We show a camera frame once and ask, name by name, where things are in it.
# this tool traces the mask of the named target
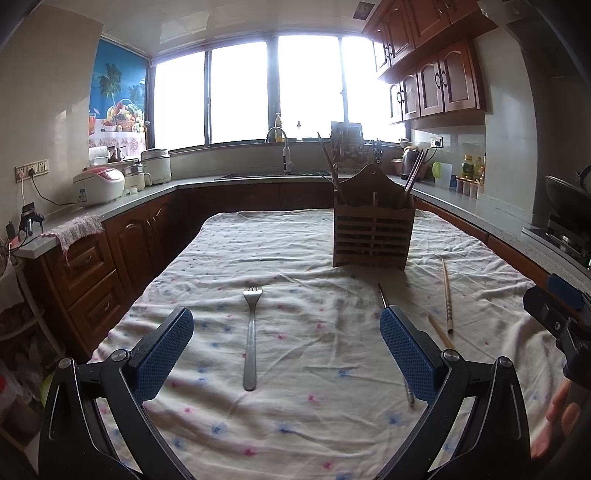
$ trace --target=screw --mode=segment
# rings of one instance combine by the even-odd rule
[[[72,360],[69,358],[62,358],[60,362],[57,364],[60,368],[68,368],[72,364]]]
[[[513,366],[513,362],[505,356],[499,357],[499,363],[505,368],[510,368]]]
[[[121,362],[122,360],[125,360],[125,358],[127,358],[127,352],[123,349],[115,350],[111,354],[111,360],[114,362]]]
[[[457,362],[460,359],[460,354],[455,350],[445,350],[443,352],[443,358],[448,362]]]

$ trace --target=faucet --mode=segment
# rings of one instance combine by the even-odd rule
[[[269,134],[273,130],[279,130],[283,134],[283,138],[285,138],[285,146],[283,147],[283,173],[290,173],[291,172],[291,151],[290,148],[287,146],[287,135],[285,131],[280,127],[272,127],[267,132],[267,137],[265,138],[265,143],[269,141]]]

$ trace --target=ceiling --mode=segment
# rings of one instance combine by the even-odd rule
[[[367,0],[379,3],[379,0]],[[103,34],[156,57],[248,33],[361,32],[359,0],[46,0],[103,24]]]

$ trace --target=sink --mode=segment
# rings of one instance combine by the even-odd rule
[[[215,180],[229,180],[229,179],[252,179],[252,178],[260,178],[260,177],[283,177],[283,176],[291,176],[291,177],[318,177],[320,175],[330,176],[327,171],[293,171],[291,173],[283,174],[280,171],[271,171],[271,172],[259,172],[259,173],[228,173],[226,175],[222,175],[221,177],[216,178]]]

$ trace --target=power outlet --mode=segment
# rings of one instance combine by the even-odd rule
[[[431,148],[443,148],[443,137],[431,137]]]
[[[38,177],[39,175],[45,175],[49,173],[49,160],[41,160],[34,163],[29,163],[27,165],[21,165],[20,167],[14,167],[14,178],[17,183],[21,180],[28,180],[29,171],[33,170],[33,176]]]

